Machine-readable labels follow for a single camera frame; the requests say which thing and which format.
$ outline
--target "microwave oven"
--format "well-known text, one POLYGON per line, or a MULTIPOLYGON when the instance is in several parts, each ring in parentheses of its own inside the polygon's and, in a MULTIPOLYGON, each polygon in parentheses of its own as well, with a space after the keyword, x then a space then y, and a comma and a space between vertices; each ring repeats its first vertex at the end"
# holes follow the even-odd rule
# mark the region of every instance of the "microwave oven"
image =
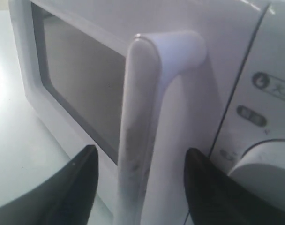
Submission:
POLYGON ((285 2, 9 5, 26 97, 70 157, 96 145, 116 225, 192 223, 189 148, 228 173, 257 143, 285 140, 285 2))

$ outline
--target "microwave door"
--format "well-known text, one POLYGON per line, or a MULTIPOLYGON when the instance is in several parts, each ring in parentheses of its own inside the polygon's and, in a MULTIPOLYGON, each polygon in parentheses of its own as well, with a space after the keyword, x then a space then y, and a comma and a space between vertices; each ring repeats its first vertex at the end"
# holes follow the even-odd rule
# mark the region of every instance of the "microwave door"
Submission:
POLYGON ((180 73, 206 58, 192 31, 137 35, 126 60, 115 225, 140 223, 165 90, 180 73))

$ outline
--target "white handle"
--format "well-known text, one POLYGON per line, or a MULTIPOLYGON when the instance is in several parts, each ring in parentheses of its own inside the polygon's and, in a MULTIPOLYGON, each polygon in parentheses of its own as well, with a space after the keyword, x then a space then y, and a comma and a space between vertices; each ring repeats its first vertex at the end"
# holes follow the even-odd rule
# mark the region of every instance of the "white handle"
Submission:
POLYGON ((126 60, 115 225, 138 225, 165 90, 180 73, 206 58, 191 31, 136 35, 126 60))

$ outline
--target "door handle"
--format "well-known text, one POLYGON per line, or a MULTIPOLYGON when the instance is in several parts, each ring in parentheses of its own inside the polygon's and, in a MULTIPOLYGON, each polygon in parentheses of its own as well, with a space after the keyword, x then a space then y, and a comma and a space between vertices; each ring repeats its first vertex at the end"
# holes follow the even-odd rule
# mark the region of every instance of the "door handle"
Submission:
POLYGON ((115 225, 139 224, 165 90, 206 58, 192 31, 138 34, 129 46, 120 128, 115 225))

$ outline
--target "black plastic piece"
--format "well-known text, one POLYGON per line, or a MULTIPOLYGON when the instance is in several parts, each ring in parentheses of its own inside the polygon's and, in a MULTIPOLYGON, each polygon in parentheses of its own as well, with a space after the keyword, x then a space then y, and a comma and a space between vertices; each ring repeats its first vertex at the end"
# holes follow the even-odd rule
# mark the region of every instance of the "black plastic piece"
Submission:
POLYGON ((0 207, 0 225, 86 225, 97 185, 98 152, 89 145, 46 182, 0 207))
POLYGON ((184 184, 195 225, 285 225, 285 212, 230 179, 198 149, 186 153, 184 184))

